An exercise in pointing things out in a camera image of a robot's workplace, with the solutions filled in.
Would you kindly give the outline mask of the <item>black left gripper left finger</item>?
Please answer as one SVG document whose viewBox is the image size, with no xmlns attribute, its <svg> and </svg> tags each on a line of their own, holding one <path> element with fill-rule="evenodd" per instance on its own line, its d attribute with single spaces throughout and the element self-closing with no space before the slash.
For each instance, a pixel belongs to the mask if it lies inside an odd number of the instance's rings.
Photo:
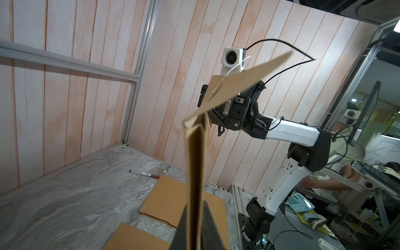
<svg viewBox="0 0 400 250">
<path fill-rule="evenodd" d="M 186 219 L 187 206 L 185 206 L 180 218 L 178 228 L 172 240 L 169 250 L 186 250 Z"/>
</svg>

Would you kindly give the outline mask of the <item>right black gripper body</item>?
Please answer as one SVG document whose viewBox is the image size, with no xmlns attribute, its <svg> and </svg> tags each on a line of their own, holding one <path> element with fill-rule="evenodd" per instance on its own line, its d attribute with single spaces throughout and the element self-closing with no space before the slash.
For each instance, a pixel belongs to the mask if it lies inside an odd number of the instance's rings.
<svg viewBox="0 0 400 250">
<path fill-rule="evenodd" d="M 264 89 L 265 83 L 259 81 L 250 89 L 211 109 L 208 115 L 212 123 L 220 131 L 265 131 L 266 123 L 261 119 L 257 103 Z"/>
</svg>

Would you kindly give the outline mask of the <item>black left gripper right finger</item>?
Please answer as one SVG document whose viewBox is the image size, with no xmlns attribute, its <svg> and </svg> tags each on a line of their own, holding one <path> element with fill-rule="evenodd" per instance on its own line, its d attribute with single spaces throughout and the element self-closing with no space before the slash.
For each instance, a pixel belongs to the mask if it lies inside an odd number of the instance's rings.
<svg viewBox="0 0 400 250">
<path fill-rule="evenodd" d="M 201 250 L 224 250 L 224 244 L 218 232 L 211 210 L 206 201 L 203 203 L 201 231 Z"/>
</svg>

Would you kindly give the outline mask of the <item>brown kraft file bag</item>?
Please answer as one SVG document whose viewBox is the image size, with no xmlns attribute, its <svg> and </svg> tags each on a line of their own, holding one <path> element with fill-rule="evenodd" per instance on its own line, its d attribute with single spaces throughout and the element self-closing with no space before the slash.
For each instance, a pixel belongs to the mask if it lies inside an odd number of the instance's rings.
<svg viewBox="0 0 400 250">
<path fill-rule="evenodd" d="M 201 230 L 204 204 L 204 182 L 207 147 L 211 120 L 208 111 L 225 101 L 248 90 L 268 73 L 282 66 L 291 56 L 287 52 L 267 63 L 226 76 L 212 76 L 201 107 L 183 120 L 185 152 L 187 155 L 187 208 L 186 208 L 186 249 L 201 247 Z"/>
</svg>

